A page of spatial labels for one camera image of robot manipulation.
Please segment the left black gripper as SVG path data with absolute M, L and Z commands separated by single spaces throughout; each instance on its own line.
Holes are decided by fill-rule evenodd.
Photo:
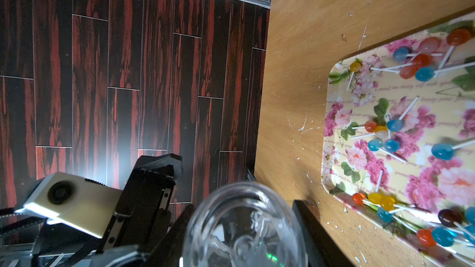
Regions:
M 182 175 L 183 159 L 179 155 L 140 156 L 96 253 L 129 245 L 152 251 L 166 235 L 171 221 L 169 203 Z

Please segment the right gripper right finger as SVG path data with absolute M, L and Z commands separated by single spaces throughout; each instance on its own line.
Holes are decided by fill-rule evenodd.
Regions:
M 354 266 L 322 226 L 312 200 L 295 200 L 292 209 L 302 229 L 309 267 Z

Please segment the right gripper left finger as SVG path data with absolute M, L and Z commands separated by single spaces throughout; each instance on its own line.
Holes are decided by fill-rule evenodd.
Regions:
M 153 249 L 143 267 L 178 267 L 183 254 L 184 240 L 188 224 L 195 206 L 187 206 L 165 238 Z

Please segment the clear candy jar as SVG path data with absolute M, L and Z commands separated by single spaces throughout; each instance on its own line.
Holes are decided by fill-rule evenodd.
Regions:
M 194 211 L 182 267 L 306 267 L 304 236 L 292 208 L 271 188 L 236 182 Z

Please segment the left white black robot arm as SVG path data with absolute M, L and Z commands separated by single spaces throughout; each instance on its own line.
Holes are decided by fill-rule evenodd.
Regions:
M 1 228 L 2 266 L 147 267 L 163 250 L 183 174 L 176 154 L 141 156 L 122 189 L 57 172 L 36 180 Z

